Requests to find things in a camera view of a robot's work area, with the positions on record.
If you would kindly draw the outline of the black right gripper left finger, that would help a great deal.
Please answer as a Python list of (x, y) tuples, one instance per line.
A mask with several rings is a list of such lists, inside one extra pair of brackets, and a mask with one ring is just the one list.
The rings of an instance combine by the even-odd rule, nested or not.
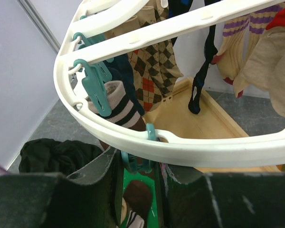
[(121, 223), (121, 157), (109, 148), (83, 168), (0, 175), (0, 228), (115, 228)]

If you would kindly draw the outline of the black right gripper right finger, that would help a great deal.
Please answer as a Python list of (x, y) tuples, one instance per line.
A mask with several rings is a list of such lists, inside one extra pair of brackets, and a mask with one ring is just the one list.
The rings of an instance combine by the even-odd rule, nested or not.
[(202, 173), (156, 165), (162, 228), (285, 228), (285, 172)]

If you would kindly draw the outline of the brown striped sock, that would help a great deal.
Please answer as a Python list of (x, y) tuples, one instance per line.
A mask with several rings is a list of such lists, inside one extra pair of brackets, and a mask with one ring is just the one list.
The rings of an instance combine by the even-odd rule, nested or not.
[(127, 205), (126, 228), (146, 228), (152, 206), (152, 193), (147, 184), (140, 180), (129, 182), (123, 193)]
[(104, 86), (112, 110), (111, 115), (104, 117), (104, 119), (124, 128), (140, 132), (145, 131), (145, 122), (126, 94), (123, 83), (121, 81), (110, 81)]

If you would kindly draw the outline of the white oval sock hanger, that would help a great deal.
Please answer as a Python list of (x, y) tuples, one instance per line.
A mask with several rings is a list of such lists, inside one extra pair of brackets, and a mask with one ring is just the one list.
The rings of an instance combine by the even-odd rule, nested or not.
[[(202, 129), (215, 124), (204, 114), (194, 116), (184, 97), (173, 98), (182, 73), (171, 39), (233, 19), (249, 24), (249, 14), (280, 0), (222, 0), (169, 18), (158, 0), (84, 0), (67, 29), (54, 64), (58, 97), (70, 114), (101, 141), (138, 157), (196, 168), (262, 167), (285, 164), (285, 129), (278, 133), (225, 139), (192, 139), (197, 121)], [(155, 135), (107, 121), (110, 108), (105, 82), (90, 76), (93, 66), (126, 55), (132, 67), (134, 102), (145, 119), (154, 120)]]

